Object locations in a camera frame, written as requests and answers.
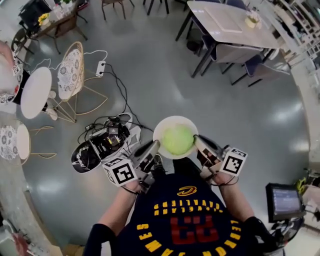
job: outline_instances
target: polished concrete floor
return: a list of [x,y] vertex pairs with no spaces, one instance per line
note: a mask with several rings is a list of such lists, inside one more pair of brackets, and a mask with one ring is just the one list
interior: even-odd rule
[[[308,164],[308,132],[294,80],[286,76],[251,88],[243,80],[231,86],[230,80],[244,71],[237,66],[222,75],[217,65],[212,65],[205,76],[192,79],[191,73],[200,59],[186,48],[186,33],[175,42],[187,15],[181,4],[170,1],[167,15],[165,5],[156,1],[147,16],[143,0],[133,2],[135,8],[124,1],[127,20],[121,6],[116,4],[115,10],[111,5],[105,7],[107,21],[104,21],[100,1],[92,1],[80,12],[88,24],[78,20],[89,40],[69,32],[58,39],[61,55],[50,38],[42,38],[40,45],[33,42],[31,49],[36,54],[27,58],[31,69],[47,58],[56,67],[74,41],[81,41],[85,52],[108,51],[106,62],[126,85],[128,103],[144,125],[154,128],[165,117],[185,116],[202,135],[221,146],[230,144],[248,153],[239,184],[256,215],[266,220],[267,183],[290,184]],[[103,58],[104,53],[85,55],[85,68],[95,72]],[[56,79],[53,85],[57,88]],[[23,171],[40,216],[62,245],[85,243],[91,226],[111,204],[117,190],[102,169],[79,174],[71,165],[71,153],[84,127],[99,116],[116,115],[124,107],[110,75],[89,85],[107,94],[109,100],[94,113],[79,116],[75,124],[54,122],[44,113],[25,120],[20,108],[17,112],[30,129],[55,127],[32,138],[32,151],[58,155],[50,160],[32,156]],[[90,92],[81,92],[79,111],[96,106],[99,100]],[[151,132],[143,131],[143,141],[151,137]]]

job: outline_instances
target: person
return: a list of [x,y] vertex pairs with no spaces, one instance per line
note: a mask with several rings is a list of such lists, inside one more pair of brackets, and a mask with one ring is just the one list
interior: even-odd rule
[[189,158],[173,160],[173,174],[158,171],[163,170],[158,155],[154,166],[155,182],[146,194],[136,197],[130,192],[140,190],[137,181],[119,188],[93,225],[84,256],[100,256],[108,244],[112,256],[261,255],[253,232],[258,219],[235,179],[221,172],[213,178],[220,185],[224,206]]
[[[29,73],[23,69],[23,64],[19,60],[15,61],[10,47],[0,40],[0,105],[10,102],[20,105],[23,89],[29,77]],[[51,91],[49,98],[55,97],[56,93]],[[53,120],[57,120],[58,114],[52,107],[47,102],[42,111],[47,112]]]

